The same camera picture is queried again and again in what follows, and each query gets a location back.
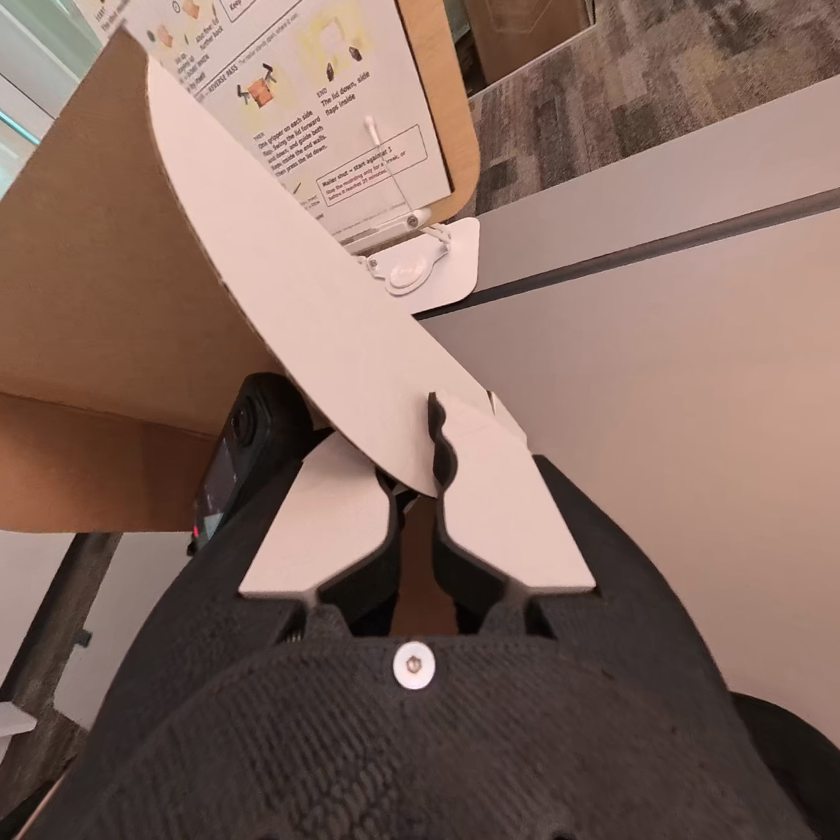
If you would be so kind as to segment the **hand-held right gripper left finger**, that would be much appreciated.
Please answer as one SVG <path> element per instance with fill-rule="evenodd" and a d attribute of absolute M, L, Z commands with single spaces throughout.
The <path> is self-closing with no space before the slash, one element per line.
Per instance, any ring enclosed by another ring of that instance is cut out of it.
<path fill-rule="evenodd" d="M 373 463 L 332 433 L 304 458 L 238 593 L 384 603 L 400 579 L 396 500 Z"/>

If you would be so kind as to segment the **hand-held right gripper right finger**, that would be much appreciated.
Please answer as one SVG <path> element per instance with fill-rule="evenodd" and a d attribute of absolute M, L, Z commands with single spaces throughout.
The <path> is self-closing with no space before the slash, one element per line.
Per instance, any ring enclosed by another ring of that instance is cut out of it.
<path fill-rule="evenodd" d="M 489 392 L 489 411 L 428 397 L 437 505 L 433 568 L 451 597 L 592 592 L 595 578 L 517 421 Z"/>

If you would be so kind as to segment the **white cardboard mailer box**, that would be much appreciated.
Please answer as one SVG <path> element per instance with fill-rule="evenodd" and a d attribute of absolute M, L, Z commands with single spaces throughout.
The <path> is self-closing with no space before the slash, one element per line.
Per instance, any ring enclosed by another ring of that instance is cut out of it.
<path fill-rule="evenodd" d="M 473 375 L 118 29 L 2 200 L 2 531 L 185 531 L 246 375 L 435 495 Z"/>

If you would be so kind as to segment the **printed instruction sheet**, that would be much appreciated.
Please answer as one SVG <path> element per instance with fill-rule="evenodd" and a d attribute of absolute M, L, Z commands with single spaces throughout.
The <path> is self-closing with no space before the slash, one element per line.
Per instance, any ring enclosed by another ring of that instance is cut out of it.
<path fill-rule="evenodd" d="M 338 240 L 452 193 L 396 2 L 76 5 L 102 41 L 124 25 Z"/>

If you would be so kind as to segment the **window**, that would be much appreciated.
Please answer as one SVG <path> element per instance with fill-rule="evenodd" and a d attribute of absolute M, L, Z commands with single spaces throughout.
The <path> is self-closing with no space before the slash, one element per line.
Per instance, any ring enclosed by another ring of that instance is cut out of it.
<path fill-rule="evenodd" d="M 104 37 L 103 2 L 1 2 L 1 194 L 87 75 Z"/>

